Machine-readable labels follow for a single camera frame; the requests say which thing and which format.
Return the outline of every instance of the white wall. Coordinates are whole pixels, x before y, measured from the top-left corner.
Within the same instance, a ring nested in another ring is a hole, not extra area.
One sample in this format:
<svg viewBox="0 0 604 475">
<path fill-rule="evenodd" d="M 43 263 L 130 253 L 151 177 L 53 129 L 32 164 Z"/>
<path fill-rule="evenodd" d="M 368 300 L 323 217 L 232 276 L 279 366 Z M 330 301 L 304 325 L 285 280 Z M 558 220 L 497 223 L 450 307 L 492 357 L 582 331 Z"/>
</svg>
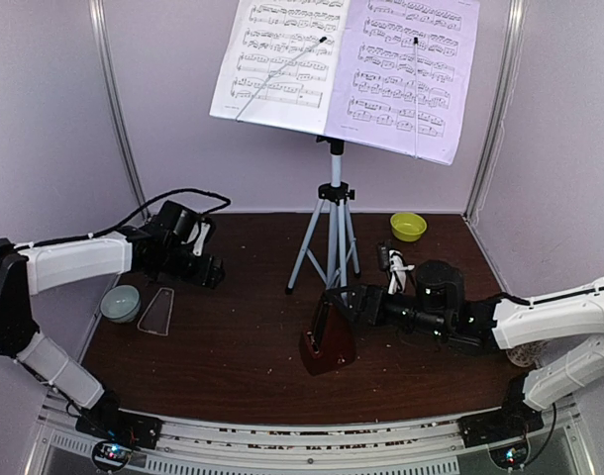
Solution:
<svg viewBox="0 0 604 475">
<path fill-rule="evenodd" d="M 604 275 L 604 0 L 531 0 L 478 233 L 509 290 Z M 577 394 L 604 473 L 604 380 Z"/>
<path fill-rule="evenodd" d="M 454 165 L 347 146 L 355 210 L 462 212 L 484 143 L 508 0 L 482 0 L 474 68 Z M 111 0 L 106 19 L 133 153 L 149 195 L 177 186 L 229 195 L 233 211 L 310 211 L 330 181 L 314 137 L 209 117 L 238 1 Z M 186 204 L 194 205 L 186 199 Z"/>
<path fill-rule="evenodd" d="M 94 231 L 135 206 L 102 84 L 86 0 L 0 0 L 0 237 Z M 47 292 L 34 316 L 78 355 L 106 284 Z M 43 397 L 0 358 L 0 475 L 21 473 Z"/>
</svg>

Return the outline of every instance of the light blue bowl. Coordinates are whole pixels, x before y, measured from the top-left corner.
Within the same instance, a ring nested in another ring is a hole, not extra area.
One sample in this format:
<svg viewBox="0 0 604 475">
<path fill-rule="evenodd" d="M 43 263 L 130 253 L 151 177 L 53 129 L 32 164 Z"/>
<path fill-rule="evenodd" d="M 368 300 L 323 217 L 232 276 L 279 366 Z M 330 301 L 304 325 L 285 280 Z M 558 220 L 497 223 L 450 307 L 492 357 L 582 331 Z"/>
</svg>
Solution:
<svg viewBox="0 0 604 475">
<path fill-rule="evenodd" d="M 141 305 L 140 293 L 135 287 L 118 285 L 102 298 L 100 312 L 111 322 L 127 324 L 135 319 Z"/>
</svg>

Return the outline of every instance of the wooden table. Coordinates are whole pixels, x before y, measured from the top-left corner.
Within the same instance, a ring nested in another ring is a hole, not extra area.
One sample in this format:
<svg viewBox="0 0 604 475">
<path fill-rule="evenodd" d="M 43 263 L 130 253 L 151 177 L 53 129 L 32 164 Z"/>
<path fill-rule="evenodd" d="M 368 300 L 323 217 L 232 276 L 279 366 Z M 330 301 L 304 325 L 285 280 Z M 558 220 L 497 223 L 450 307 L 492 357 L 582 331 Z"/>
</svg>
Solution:
<svg viewBox="0 0 604 475">
<path fill-rule="evenodd" d="M 225 260 L 227 279 L 214 291 L 171 282 L 170 335 L 135 323 L 102 322 L 84 365 L 115 389 L 127 409 L 231 423 L 341 424 L 398 421 L 498 406 L 520 373 L 503 353 L 469 357 L 438 348 L 427 335 L 394 328 L 355 329 L 358 360 L 312 377 L 298 338 L 313 316 L 323 284 L 305 261 L 295 292 L 284 294 L 308 215 L 217 215 L 207 251 Z M 498 285 L 459 216 L 426 216 L 417 243 L 398 243 L 408 262 L 446 260 L 465 276 L 466 297 L 482 299 Z M 327 218 L 312 248 L 326 258 Z M 389 216 L 354 215 L 363 276 L 385 284 L 375 245 L 391 237 Z M 145 308 L 160 284 L 142 275 Z"/>
</svg>

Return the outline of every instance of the metal corner post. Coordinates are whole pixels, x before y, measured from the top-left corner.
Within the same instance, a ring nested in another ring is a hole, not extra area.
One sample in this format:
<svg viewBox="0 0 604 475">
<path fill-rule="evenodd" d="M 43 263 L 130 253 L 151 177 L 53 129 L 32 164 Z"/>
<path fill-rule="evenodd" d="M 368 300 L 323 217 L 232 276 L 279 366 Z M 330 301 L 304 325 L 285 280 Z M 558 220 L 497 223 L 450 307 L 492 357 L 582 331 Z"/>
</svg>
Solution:
<svg viewBox="0 0 604 475">
<path fill-rule="evenodd" d="M 480 163 L 465 211 L 465 218 L 472 226 L 477 222 L 481 202 L 488 191 L 489 176 L 495 166 L 502 121 L 504 120 L 507 104 L 513 94 L 517 64 L 522 48 L 522 27 L 527 3 L 528 0 L 510 0 L 509 23 L 502 53 L 498 88 L 496 89 Z"/>
<path fill-rule="evenodd" d="M 133 151 L 131 149 L 131 143 L 126 131 L 124 113 L 122 111 L 122 105 L 120 103 L 120 98 L 117 91 L 117 82 L 115 80 L 115 71 L 113 69 L 113 60 L 111 58 L 106 20 L 104 18 L 104 2 L 103 0 L 89 0 L 89 7 L 93 34 L 95 36 L 95 42 L 97 44 L 97 49 L 102 64 L 102 71 L 104 73 L 104 82 L 106 84 L 106 91 L 108 93 L 115 136 L 117 138 L 120 154 L 122 155 L 122 161 L 124 162 L 126 174 L 131 185 L 131 191 L 135 195 L 138 205 L 142 206 L 146 202 L 146 196 L 144 195 L 142 181 L 137 171 L 135 160 L 133 159 Z M 142 217 L 146 220 L 150 216 L 151 213 L 148 208 L 144 208 L 142 210 Z"/>
</svg>

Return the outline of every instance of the open music book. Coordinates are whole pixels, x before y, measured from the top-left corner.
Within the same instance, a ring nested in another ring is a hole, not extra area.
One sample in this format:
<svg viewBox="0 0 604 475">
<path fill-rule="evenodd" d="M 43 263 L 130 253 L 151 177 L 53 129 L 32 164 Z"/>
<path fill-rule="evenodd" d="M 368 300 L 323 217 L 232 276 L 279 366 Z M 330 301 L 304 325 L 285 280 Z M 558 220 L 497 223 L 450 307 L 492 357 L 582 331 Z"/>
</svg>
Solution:
<svg viewBox="0 0 604 475">
<path fill-rule="evenodd" d="M 477 0 L 240 0 L 210 114 L 451 164 L 478 10 Z"/>
</svg>

